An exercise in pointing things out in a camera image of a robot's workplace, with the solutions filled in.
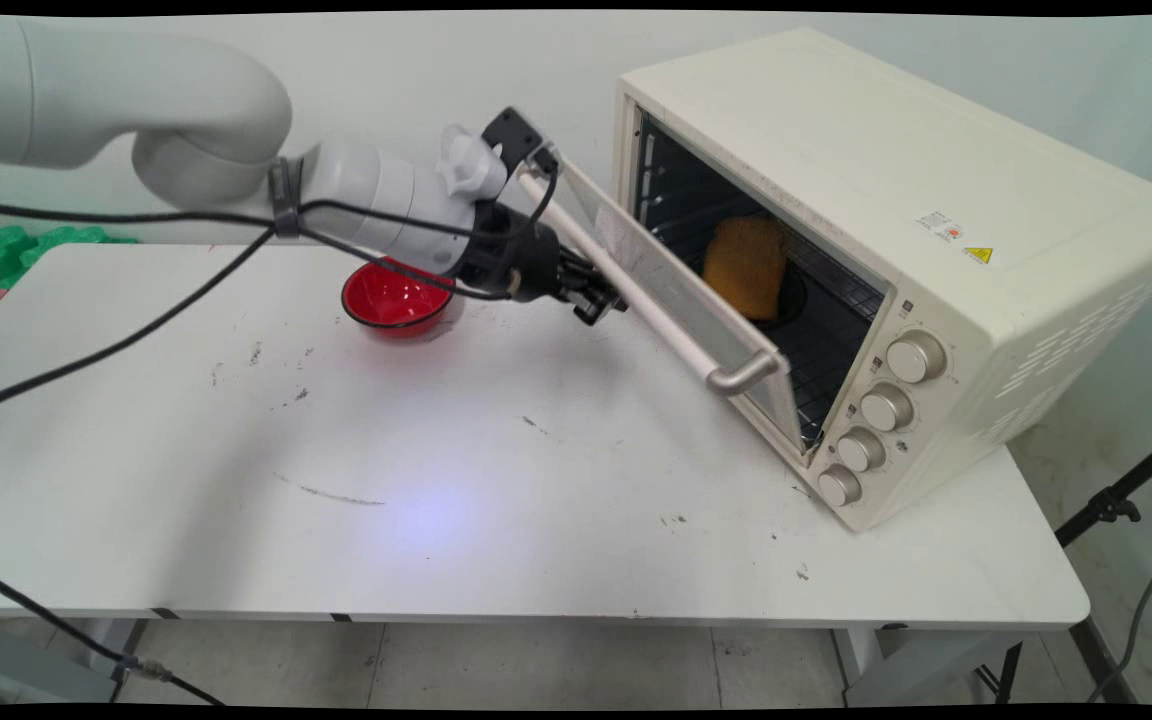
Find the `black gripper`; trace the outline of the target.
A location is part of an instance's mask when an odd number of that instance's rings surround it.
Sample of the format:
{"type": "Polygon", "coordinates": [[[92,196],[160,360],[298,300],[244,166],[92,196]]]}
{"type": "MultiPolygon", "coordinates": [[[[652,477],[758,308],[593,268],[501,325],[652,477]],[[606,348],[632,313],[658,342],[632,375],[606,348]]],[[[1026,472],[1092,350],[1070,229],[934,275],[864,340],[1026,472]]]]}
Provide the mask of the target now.
{"type": "Polygon", "coordinates": [[[608,311],[626,313],[621,293],[594,264],[573,250],[561,250],[556,232],[548,225],[530,223],[529,217],[503,202],[477,202],[475,236],[460,259],[460,281],[473,290],[507,293],[526,304],[541,297],[567,301],[585,325],[602,320],[608,311]]]}

